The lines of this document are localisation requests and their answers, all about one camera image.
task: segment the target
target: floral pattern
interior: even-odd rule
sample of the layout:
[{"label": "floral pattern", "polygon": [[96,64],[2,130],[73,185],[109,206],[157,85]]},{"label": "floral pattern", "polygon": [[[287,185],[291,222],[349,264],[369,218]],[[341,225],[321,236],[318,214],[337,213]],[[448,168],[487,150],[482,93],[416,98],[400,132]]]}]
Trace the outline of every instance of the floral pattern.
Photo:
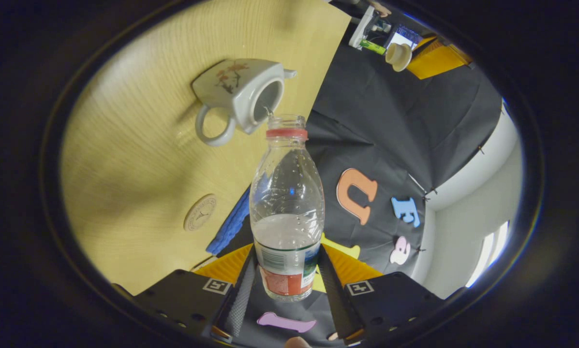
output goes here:
[{"label": "floral pattern", "polygon": [[249,67],[247,63],[238,63],[234,61],[234,65],[216,73],[216,77],[218,77],[218,83],[216,86],[220,86],[228,93],[233,94],[234,89],[240,86],[241,75],[238,73],[238,71],[248,68]]}]

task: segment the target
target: black fabric backdrop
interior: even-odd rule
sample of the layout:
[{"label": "black fabric backdrop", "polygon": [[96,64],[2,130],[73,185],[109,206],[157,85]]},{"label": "black fabric backdrop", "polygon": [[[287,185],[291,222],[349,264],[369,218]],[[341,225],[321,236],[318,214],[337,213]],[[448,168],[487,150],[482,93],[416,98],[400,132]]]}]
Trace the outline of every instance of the black fabric backdrop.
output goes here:
[{"label": "black fabric backdrop", "polygon": [[427,191],[453,176],[488,139],[502,99],[480,69],[424,80],[380,55],[342,44],[313,110],[377,145]]},{"label": "black fabric backdrop", "polygon": [[[479,69],[461,67],[421,81],[407,71],[393,72],[381,56],[342,44],[307,123],[307,150],[322,178],[326,200],[327,238],[346,247],[359,245],[358,259],[382,273],[411,275],[425,224],[425,192],[410,175],[427,190],[453,176],[493,132],[501,100]],[[336,199],[336,185],[348,168],[378,182],[373,202],[358,188],[349,189],[352,200],[371,207],[364,226]],[[419,227],[395,217],[393,197],[414,199]],[[403,265],[389,262],[399,236],[412,245]],[[247,217],[218,256],[248,243],[252,243],[252,232]],[[240,336],[234,342],[282,347],[297,335],[256,323],[263,313],[273,311],[287,319],[317,320],[313,329],[300,335],[314,348],[342,346],[341,340],[327,340],[335,330],[326,294],[314,291],[302,302],[283,304],[265,294],[261,281],[257,273]]]}]

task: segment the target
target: orange object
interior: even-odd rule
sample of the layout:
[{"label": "orange object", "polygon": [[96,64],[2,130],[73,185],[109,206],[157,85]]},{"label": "orange object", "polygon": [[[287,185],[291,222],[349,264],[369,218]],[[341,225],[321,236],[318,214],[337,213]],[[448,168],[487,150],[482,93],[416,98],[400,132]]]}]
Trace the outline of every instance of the orange object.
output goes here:
[{"label": "orange object", "polygon": [[422,51],[407,66],[421,80],[472,62],[472,58],[459,48],[453,44],[444,46],[436,37],[423,39],[415,51],[423,46]]},{"label": "orange object", "polygon": [[370,207],[361,207],[358,203],[352,201],[347,196],[347,190],[351,185],[358,187],[360,191],[364,192],[369,198],[369,202],[375,200],[377,193],[377,181],[367,178],[358,169],[349,168],[341,174],[339,183],[336,185],[336,199],[345,210],[351,212],[354,216],[360,219],[360,224],[365,225],[371,215]]}]

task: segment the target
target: wooden table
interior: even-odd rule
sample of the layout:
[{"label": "wooden table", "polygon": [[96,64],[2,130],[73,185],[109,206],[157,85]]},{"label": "wooden table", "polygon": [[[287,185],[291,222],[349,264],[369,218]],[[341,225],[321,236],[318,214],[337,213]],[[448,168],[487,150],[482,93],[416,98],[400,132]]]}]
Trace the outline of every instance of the wooden table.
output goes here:
[{"label": "wooden table", "polygon": [[[131,293],[190,269],[252,180],[267,149],[265,126],[222,147],[195,135],[195,77],[229,58],[298,70],[277,113],[308,116],[349,16],[322,0],[212,0],[146,31],[108,61],[77,101],[66,130],[61,180],[82,249]],[[207,117],[218,134],[224,116]],[[206,194],[210,219],[185,231]]]}]

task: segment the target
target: purple foam piece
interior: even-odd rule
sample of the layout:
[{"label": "purple foam piece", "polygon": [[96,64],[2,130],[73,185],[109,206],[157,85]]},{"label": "purple foam piece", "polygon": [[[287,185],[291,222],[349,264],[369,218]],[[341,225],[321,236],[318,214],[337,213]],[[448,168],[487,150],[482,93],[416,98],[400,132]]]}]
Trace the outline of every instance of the purple foam piece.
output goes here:
[{"label": "purple foam piece", "polygon": [[271,325],[276,326],[277,328],[296,330],[299,333],[305,333],[308,330],[311,330],[313,326],[315,326],[316,322],[316,320],[298,321],[285,319],[277,317],[276,314],[272,313],[271,311],[263,313],[263,315],[257,319],[257,323],[260,325]]}]

